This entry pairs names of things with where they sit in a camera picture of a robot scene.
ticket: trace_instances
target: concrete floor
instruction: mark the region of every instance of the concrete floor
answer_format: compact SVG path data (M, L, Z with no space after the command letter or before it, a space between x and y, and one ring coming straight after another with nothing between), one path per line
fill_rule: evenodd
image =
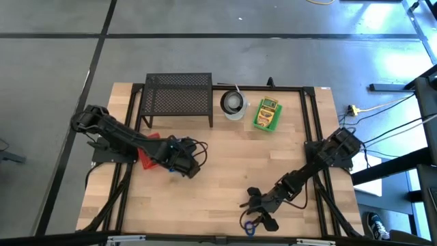
M100 32L108 7L109 1L103 0L0 1L0 32ZM420 24L427 23L424 32L434 37L433 17L426 10L421 13ZM123 0L109 32L414 33L414 29L400 3ZM95 47L96 40L0 39L0 137L11 145L10 151L28 158L25 165L0 164L0 238L31 234ZM367 86L407 83L431 65L416 40L106 40L87 103L106 105L114 82L142 83L148 72L212 72L214 83L264 85L273 77L277 85L331 87L340 114L349 104L366 108L407 96L369 93ZM356 135L370 139L418 116L412 98L362 122ZM408 142L413 134L421 136L415 145ZM92 155L86 141L76 137L49 234L75 229ZM425 145L418 128L372 149L401 155ZM401 222L390 222L391 228L402 230L408 218L396 221Z

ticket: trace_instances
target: shoe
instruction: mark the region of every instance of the shoe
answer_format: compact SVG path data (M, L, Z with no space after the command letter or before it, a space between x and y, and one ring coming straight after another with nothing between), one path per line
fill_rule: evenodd
M375 213L367 213L367 227L376 240L390 240L390 234L385 230L381 218Z

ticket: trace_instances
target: wooden tabletop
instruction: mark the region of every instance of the wooden tabletop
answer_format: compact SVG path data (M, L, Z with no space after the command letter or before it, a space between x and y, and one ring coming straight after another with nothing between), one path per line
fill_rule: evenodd
M124 122L126 116L131 87L131 83L113 86L108 110L120 122ZM213 93L213 128L209 127L207 116L154 117L152 130L142 123L141 132L145 135L157 132L161 137L189 136L207 142L208 161L193 179L170 173L163 167L144 170L140 163L135 164L122 232L244 236L238 221L244 210L239 205L249 198L247 188L259 187L262 193L268 192L282 175L305 164L303 143L306 139L299 93L244 92L251 105L243 119L230 121L220 108L224 92L214 90ZM317 87L315 92L323 136L328 137L339 127L333 96L325 87ZM264 96L277 99L283 106L273 133L252 125L259 101ZM311 132L316 139L309 98L307 104ZM202 162L203 155L196 159ZM105 163L91 173L77 229L87 226L107 201L114 167L114 163ZM338 168L331 168L330 173L337 206L355 230L363 233L350 175ZM282 204L272 214L279 230L267 232L260 226L256 236L320 237L312 180L308 183L308 196L308 206L304 210ZM303 205L305 192L302 191L293 203ZM328 231L333 234L329 209L324 207ZM113 210L110 229L115 227L117 211L118 204ZM245 221L256 216L245 217Z

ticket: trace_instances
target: red object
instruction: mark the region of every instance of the red object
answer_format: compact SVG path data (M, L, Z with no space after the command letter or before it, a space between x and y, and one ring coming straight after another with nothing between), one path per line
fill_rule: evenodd
M161 136L159 135L159 133L153 133L151 135L147 136L148 138L152 138L152 139L157 139L157 138L161 138ZM153 162L145 153L142 149L138 148L138 157L141 160L142 164L143 164L143 168L144 169L151 169L156 167L158 164L156 164L155 162Z

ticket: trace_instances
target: green box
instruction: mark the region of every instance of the green box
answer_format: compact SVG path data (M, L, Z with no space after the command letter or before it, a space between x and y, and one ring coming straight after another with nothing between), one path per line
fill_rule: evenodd
M279 117L281 117L282 106L278 105L278 108L273 115L272 122L270 123L270 125L268 125L268 127L263 127L263 126L260 126L257 124L257 116L258 116L259 110L261 109L261 106L262 106L262 100L259 102L258 110L257 110L257 113L255 114L255 117L253 118L252 123L256 128L259 128L259 129L264 130L264 131L273 132L274 130L276 130L276 127L278 126Z

